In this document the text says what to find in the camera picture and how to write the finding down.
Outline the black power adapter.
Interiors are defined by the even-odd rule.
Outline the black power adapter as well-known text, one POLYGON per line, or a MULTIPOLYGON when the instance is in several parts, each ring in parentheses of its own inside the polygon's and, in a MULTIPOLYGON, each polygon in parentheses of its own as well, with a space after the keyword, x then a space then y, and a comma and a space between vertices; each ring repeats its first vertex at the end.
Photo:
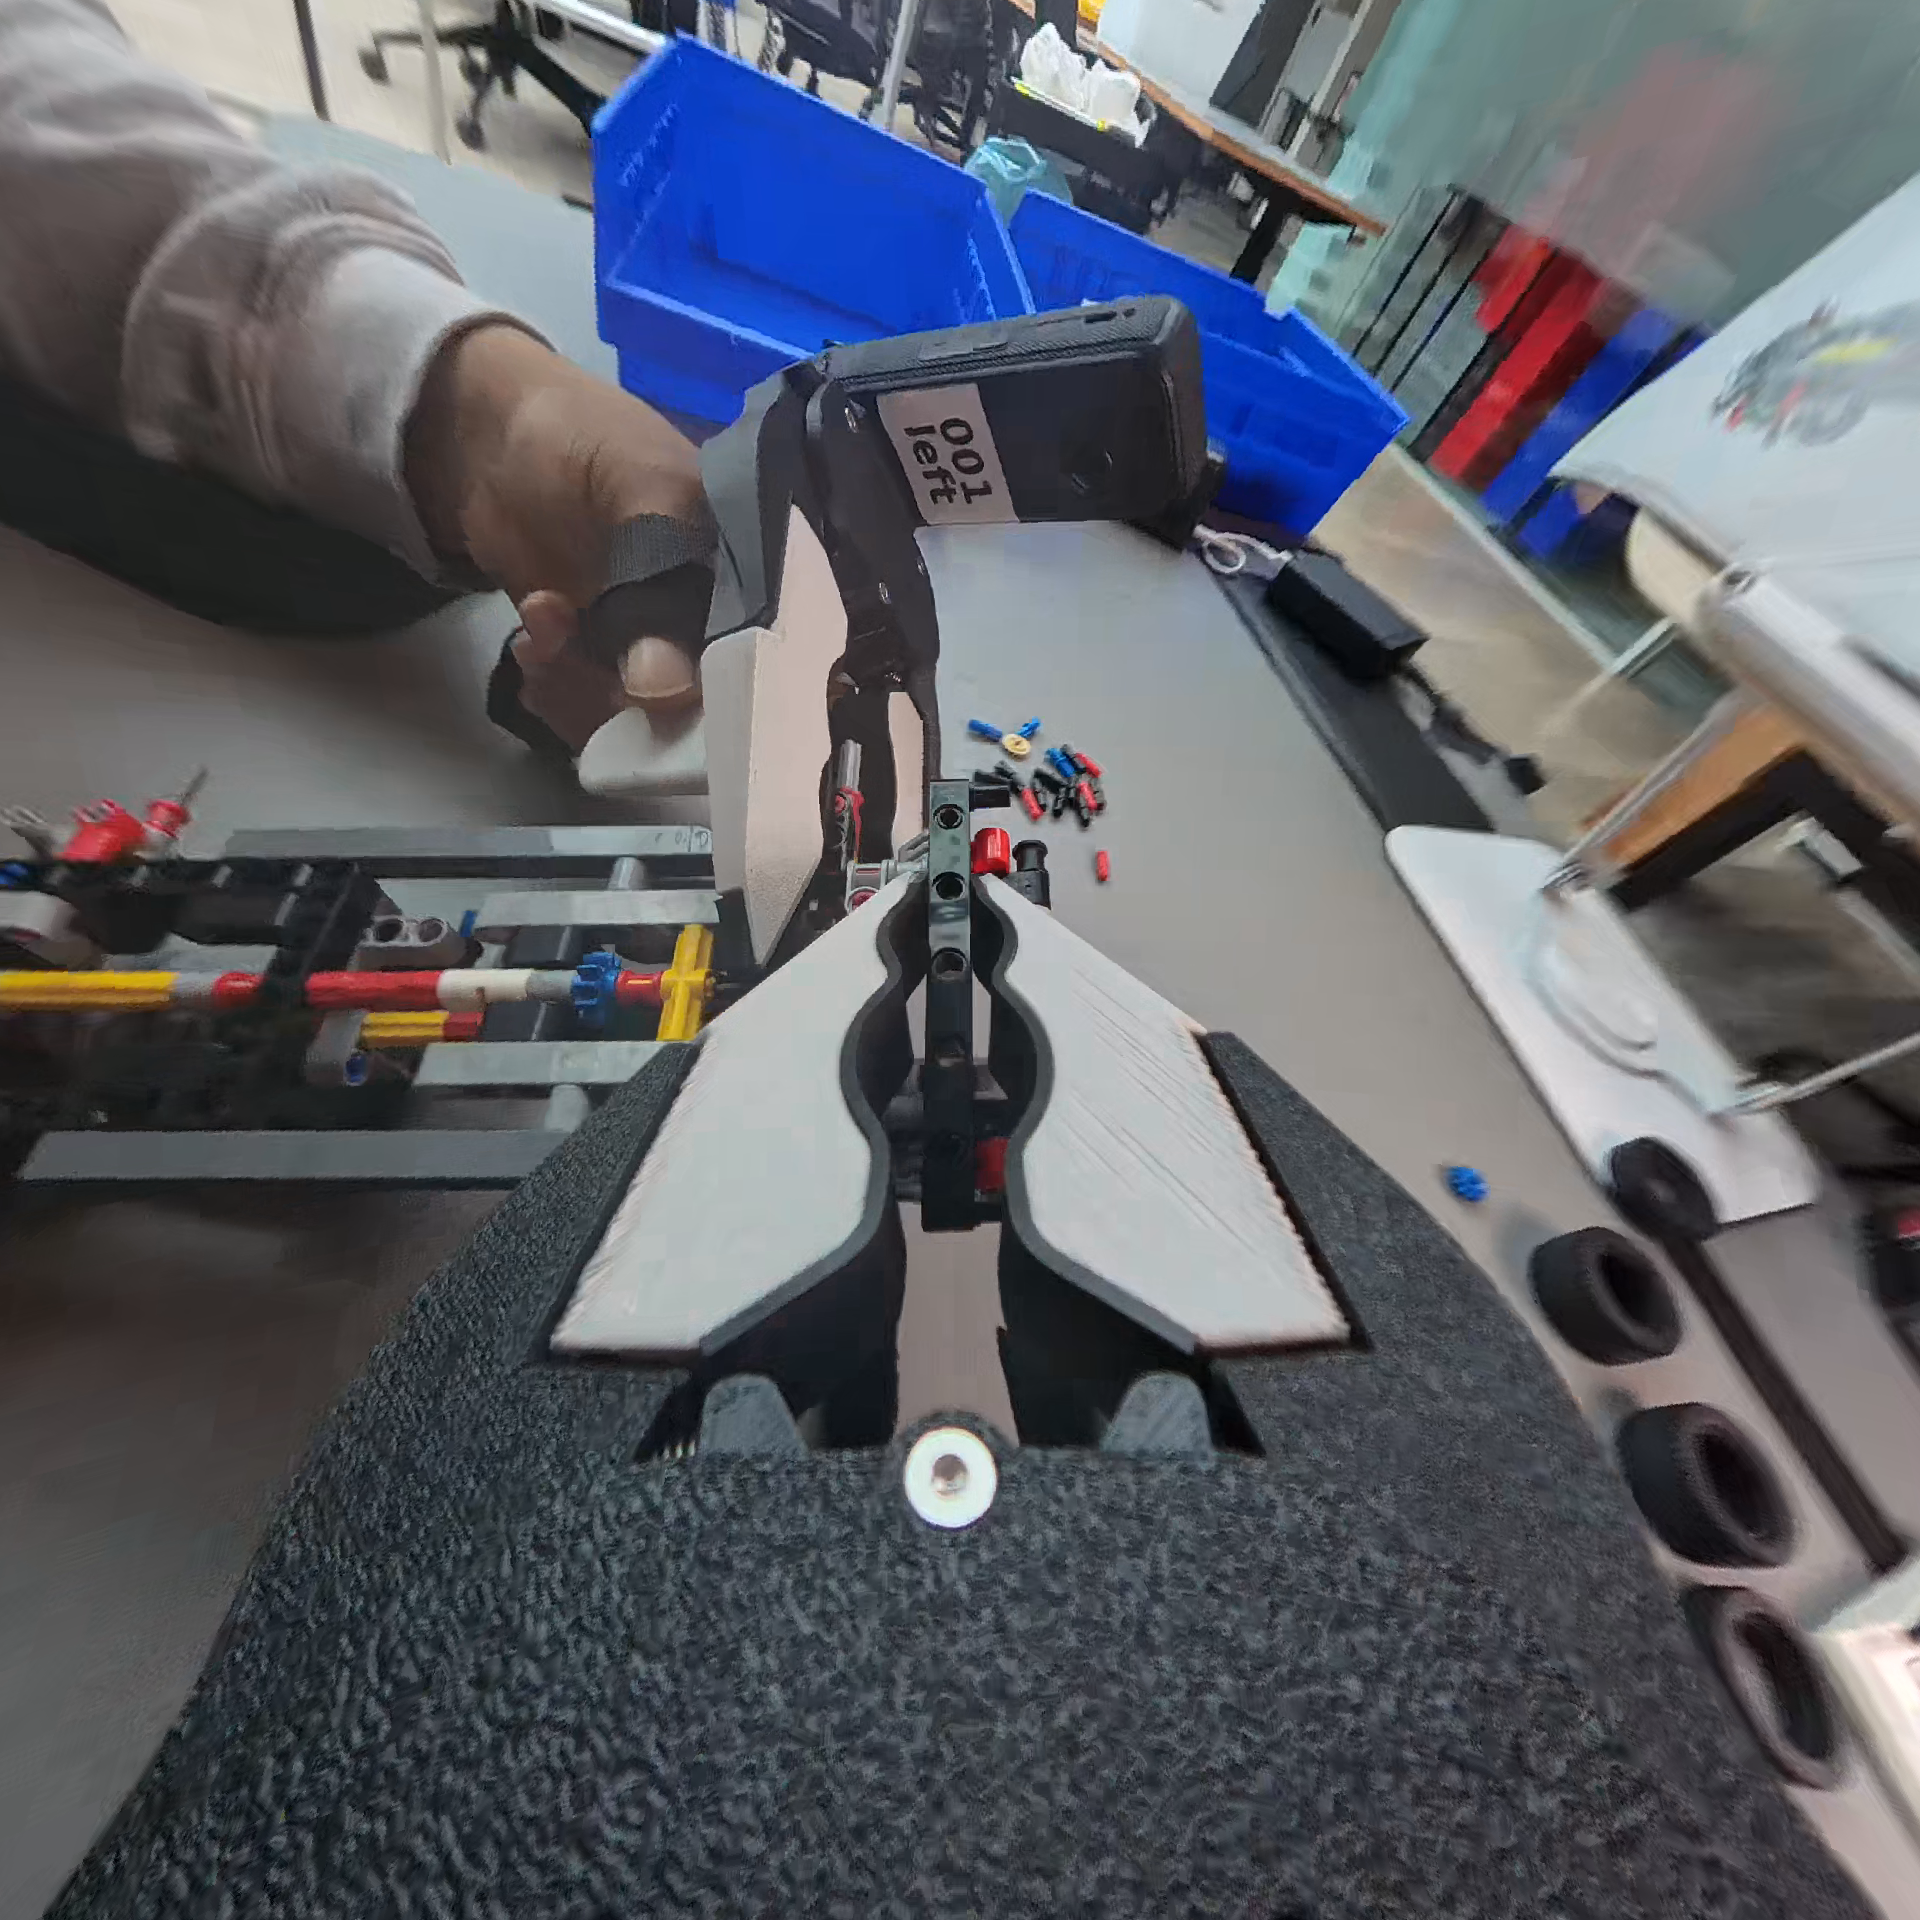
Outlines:
POLYGON ((1427 647, 1427 632, 1410 616, 1316 546, 1287 550, 1261 598, 1358 685, 1392 681, 1427 647))

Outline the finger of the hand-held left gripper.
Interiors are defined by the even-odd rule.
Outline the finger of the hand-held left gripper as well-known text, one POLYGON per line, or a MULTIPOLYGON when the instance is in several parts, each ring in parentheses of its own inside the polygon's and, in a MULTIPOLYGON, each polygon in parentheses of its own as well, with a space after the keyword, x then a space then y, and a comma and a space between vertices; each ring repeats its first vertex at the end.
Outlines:
POLYGON ((778 604, 703 649, 711 866, 768 966, 824 852, 827 681, 845 613, 822 542, 790 522, 778 604))
POLYGON ((843 903, 863 904, 928 850, 928 733, 896 681, 839 701, 839 872, 843 903))

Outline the teal plastic bag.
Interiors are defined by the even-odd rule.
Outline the teal plastic bag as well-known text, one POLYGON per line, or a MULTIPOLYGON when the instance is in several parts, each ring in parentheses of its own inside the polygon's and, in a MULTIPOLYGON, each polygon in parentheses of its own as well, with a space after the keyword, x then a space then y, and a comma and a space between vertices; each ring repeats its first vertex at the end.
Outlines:
POLYGON ((1013 229, 1026 199, 1072 205, 1072 183, 1060 160, 1019 134, 983 136, 966 156, 965 174, 980 183, 1006 229, 1013 229))

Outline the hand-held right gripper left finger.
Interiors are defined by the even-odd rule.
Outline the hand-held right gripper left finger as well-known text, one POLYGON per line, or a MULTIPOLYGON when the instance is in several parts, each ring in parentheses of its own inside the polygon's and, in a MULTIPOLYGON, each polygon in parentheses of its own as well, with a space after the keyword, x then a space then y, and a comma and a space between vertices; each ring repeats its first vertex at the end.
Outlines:
POLYGON ((706 1028, 556 1356, 815 1397, 878 1350, 906 1270, 882 1116, 915 1069, 919 960, 920 881, 900 874, 706 1028))

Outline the toy brick car chassis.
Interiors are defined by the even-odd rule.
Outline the toy brick car chassis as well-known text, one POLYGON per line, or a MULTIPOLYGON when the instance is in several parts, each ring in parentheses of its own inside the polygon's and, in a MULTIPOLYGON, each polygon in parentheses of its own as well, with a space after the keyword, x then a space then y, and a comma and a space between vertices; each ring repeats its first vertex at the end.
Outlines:
POLYGON ((10 1190, 512 1188, 740 983, 706 823, 197 850, 200 783, 4 809, 10 1190))

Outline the short blue plastic bin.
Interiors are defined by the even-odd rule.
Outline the short blue plastic bin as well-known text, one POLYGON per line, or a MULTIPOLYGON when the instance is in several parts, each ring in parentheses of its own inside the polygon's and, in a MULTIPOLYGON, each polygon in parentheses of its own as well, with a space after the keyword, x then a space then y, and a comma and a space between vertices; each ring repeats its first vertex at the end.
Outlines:
POLYGON ((1034 309, 978 181, 695 39, 594 117, 592 260, 621 388, 696 425, 822 346, 1034 309))

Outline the person's left hand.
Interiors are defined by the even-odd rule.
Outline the person's left hand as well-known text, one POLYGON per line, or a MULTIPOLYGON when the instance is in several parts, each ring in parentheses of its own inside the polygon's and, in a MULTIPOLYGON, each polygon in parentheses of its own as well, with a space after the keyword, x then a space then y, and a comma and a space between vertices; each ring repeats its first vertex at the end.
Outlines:
POLYGON ((695 710, 687 647, 639 638, 607 665, 578 642, 620 525, 711 522, 696 447, 671 423, 532 334, 485 324, 436 352, 403 454, 435 552, 512 598, 519 706, 567 750, 624 710, 695 710))

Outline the long blue plastic bin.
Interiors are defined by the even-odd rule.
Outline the long blue plastic bin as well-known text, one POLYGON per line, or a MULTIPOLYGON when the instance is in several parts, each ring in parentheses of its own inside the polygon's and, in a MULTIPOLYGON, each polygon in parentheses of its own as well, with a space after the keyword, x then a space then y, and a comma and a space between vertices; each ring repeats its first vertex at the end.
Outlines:
POLYGON ((1023 194, 1013 247, 1035 309, 1172 297, 1203 334, 1206 432, 1226 461, 1219 505, 1309 536, 1408 413, 1296 309, 1068 201, 1023 194))

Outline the person's left forearm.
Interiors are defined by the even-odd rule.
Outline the person's left forearm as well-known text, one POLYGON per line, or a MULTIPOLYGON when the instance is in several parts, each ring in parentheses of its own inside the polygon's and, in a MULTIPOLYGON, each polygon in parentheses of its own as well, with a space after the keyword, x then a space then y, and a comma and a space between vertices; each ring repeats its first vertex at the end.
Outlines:
POLYGON ((389 183, 264 151, 102 4, 3 6, 4 378, 435 581, 471 564, 431 546, 404 432, 487 326, 523 332, 389 183))

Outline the white instruction booklet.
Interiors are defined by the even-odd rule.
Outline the white instruction booklet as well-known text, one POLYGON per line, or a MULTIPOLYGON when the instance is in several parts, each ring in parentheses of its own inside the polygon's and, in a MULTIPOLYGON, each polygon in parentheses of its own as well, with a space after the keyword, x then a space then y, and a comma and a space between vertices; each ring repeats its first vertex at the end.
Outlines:
POLYGON ((1626 498, 1915 697, 1918 181, 1596 423, 1558 482, 1626 498))

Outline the black desk mat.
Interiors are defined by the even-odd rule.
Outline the black desk mat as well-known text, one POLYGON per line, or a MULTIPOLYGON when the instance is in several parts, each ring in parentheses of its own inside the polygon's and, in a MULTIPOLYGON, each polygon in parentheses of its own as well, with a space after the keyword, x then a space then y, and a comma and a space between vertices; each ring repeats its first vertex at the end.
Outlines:
POLYGON ((1494 743, 1421 672, 1416 656, 1387 682, 1347 681, 1261 598, 1279 558, 1248 534, 1203 528, 1191 550, 1215 576, 1238 624, 1383 829, 1524 832, 1544 789, 1541 762, 1494 743))

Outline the white crumpled plastic bag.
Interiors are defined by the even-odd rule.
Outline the white crumpled plastic bag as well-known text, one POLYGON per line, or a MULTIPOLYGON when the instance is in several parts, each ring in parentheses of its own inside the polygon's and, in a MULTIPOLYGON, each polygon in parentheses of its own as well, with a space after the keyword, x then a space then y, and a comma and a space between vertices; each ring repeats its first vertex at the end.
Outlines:
POLYGON ((1093 127, 1117 132, 1134 144, 1146 142, 1152 106, 1142 102, 1138 76, 1078 54, 1050 23, 1026 36, 1014 82, 1093 127))

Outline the wooden top office table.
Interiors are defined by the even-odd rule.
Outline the wooden top office table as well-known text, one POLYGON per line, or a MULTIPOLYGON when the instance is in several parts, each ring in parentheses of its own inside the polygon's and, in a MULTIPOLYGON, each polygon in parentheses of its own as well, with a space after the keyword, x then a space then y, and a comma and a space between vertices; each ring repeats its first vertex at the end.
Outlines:
POLYGON ((1358 185, 1336 185, 1340 119, 1397 4, 1109 2, 1078 17, 1082 47, 1135 78, 1142 105, 1172 126, 1181 181, 1248 188, 1250 222, 1231 263, 1263 290, 1296 241, 1352 248, 1387 220, 1358 185))

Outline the black office chair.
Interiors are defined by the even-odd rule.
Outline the black office chair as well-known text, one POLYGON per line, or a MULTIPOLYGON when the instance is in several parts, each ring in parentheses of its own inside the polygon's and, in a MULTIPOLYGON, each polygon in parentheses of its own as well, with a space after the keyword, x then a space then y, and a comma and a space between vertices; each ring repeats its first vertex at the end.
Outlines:
POLYGON ((390 50, 416 50, 422 57, 427 95, 444 101, 439 54, 454 54, 466 86, 464 102, 454 111, 440 102, 435 113, 469 152, 482 152, 490 144, 490 102, 493 95, 516 101, 522 79, 563 106, 586 136, 592 132, 592 119, 605 97, 557 58, 560 44, 575 30, 560 4, 493 2, 479 17, 454 26, 429 26, 420 21, 411 30, 373 31, 357 47, 357 62, 371 82, 386 86, 392 78, 390 50))

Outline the grey desk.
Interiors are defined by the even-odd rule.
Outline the grey desk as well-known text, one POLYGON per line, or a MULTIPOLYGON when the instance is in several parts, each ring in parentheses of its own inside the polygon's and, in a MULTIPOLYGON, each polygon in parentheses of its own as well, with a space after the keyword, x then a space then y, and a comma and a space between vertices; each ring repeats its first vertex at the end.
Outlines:
POLYGON ((367 1365, 128 1817, 59 1916, 1914 1916, 1856 1749, 1789 1789, 1628 1513, 1603 1383, 1522 1319, 1568 1153, 1397 904, 1371 826, 1198 564, 1132 534, 933 552, 950 670, 1090 672, 1103 745, 1213 733, 1254 820, 1070 924, 1294 1044, 1404 1170, 1544 1174, 1480 1239, 1222 1040, 1368 1350, 1227 1357, 1260 1450, 1006 1445, 987 1518, 911 1518, 906 1440, 639 1463, 671 1375, 548 1365, 563 1230, 631 1095, 507 1198, 367 1365), (1381 1118, 1359 1096, 1386 1092, 1381 1118))

